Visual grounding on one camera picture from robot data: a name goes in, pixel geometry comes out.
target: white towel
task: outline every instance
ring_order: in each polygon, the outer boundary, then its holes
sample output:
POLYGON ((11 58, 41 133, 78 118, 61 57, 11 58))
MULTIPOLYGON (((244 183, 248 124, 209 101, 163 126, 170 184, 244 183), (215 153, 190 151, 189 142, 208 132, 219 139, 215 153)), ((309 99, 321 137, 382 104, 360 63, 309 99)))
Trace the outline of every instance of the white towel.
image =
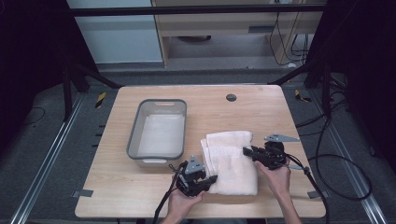
POLYGON ((209 193, 257 194, 256 166, 243 154, 243 147, 250 147, 252 138, 251 132, 234 131, 210 133, 201 140, 206 173, 218 176, 209 193))

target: plastic bin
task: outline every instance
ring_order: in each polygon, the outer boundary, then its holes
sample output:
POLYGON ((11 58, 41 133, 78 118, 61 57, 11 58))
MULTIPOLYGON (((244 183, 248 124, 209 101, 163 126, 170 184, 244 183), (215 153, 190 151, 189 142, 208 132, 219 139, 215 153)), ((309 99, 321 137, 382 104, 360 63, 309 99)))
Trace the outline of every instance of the plastic bin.
POLYGON ((139 166, 179 166, 184 152, 186 102, 147 99, 139 104, 127 154, 139 166))

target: gray floor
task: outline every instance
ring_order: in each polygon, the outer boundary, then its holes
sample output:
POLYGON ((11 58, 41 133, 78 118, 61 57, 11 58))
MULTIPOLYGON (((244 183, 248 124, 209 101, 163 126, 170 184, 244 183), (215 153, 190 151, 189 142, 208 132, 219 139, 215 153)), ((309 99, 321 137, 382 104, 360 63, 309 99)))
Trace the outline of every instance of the gray floor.
MULTIPOLYGON (((291 68, 276 64, 268 44, 263 36, 212 36, 207 42, 193 42, 177 39, 172 42, 171 60, 166 68, 137 68, 133 71, 105 71, 104 76, 124 85, 157 84, 223 84, 223 83, 266 83, 286 75, 291 68)), ((307 103, 295 98, 295 89, 303 97, 315 99, 319 89, 304 90, 298 76, 283 90, 290 106, 290 112, 296 124, 320 114, 315 102, 307 103)), ((110 113, 117 90, 90 79, 92 87, 85 94, 75 93, 74 99, 82 97, 82 104, 76 120, 65 139, 57 160, 35 201, 28 222, 31 223, 117 223, 113 219, 81 219, 75 216, 77 199, 71 197, 76 189, 82 189, 93 156, 100 142, 100 133, 110 113), (101 92, 106 98, 101 108, 95 108, 101 92)), ((335 94, 333 104, 344 99, 335 94)), ((21 133, 16 137, 12 154, 0 170, 0 223, 8 223, 28 191, 36 172, 45 159, 56 134, 62 126, 63 94, 62 86, 56 86, 37 95, 35 108, 26 119, 21 133)), ((332 125, 343 141, 350 157, 359 164, 373 183, 373 194, 380 212, 387 222, 371 220, 367 215, 365 202, 352 202, 331 191, 328 199, 332 223, 396 223, 393 208, 396 205, 396 175, 389 169, 386 160, 374 158, 369 153, 369 145, 353 119, 343 105, 332 113, 332 125)), ((307 135, 321 130, 324 120, 299 128, 299 134, 307 157, 315 155, 318 134, 307 135)), ((338 153, 334 142, 334 130, 329 127, 323 135, 319 153, 338 153)), ((323 190, 328 190, 318 178, 316 164, 310 163, 313 174, 323 190)), ((356 196, 344 162, 335 159, 320 159, 320 171, 334 188, 343 193, 356 196)), ((305 219, 305 223, 324 223, 324 219, 305 219)), ((122 219, 121 223, 133 222, 122 219)), ((283 223, 283 219, 270 219, 269 223, 283 223)))

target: table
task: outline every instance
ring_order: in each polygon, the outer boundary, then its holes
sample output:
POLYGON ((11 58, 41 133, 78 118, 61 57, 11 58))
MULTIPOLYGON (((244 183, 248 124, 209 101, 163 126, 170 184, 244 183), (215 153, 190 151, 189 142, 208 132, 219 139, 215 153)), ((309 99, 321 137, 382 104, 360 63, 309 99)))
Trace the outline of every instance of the table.
MULTIPOLYGON (((147 169, 126 154, 128 140, 139 103, 145 99, 183 99, 187 103, 185 152, 202 160, 200 140, 208 133, 247 130, 252 145, 262 147, 264 136, 282 133, 297 137, 283 91, 275 85, 223 86, 139 86, 119 90, 103 137, 97 148, 84 189, 91 197, 79 197, 78 217, 153 217, 155 209, 171 183, 170 169, 147 169), (234 94, 234 102, 226 95, 234 94)), ((301 142, 285 143, 285 150, 308 165, 301 142)), ((320 199, 309 199, 314 190, 301 171, 293 170, 290 194, 301 217, 323 217, 320 199)), ((160 217, 164 217, 167 204, 160 217)), ((266 179, 259 174, 256 196, 209 194, 194 206, 189 218, 204 217, 282 217, 282 212, 266 179)))

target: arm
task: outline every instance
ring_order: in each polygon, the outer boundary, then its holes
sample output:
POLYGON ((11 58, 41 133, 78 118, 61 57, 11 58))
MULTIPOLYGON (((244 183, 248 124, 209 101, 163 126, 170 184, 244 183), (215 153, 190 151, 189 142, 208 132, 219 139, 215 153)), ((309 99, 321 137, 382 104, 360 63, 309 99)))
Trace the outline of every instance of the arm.
POLYGON ((265 175, 269 182, 271 191, 282 209, 283 217, 288 224, 303 223, 297 214, 293 201, 290 197, 290 169, 281 167, 276 170, 269 170, 261 162, 255 161, 257 168, 265 175))
POLYGON ((195 198, 189 198, 180 190, 174 190, 169 196, 168 214, 163 219, 162 224, 179 223, 190 210, 204 198, 204 191, 199 193, 195 198))

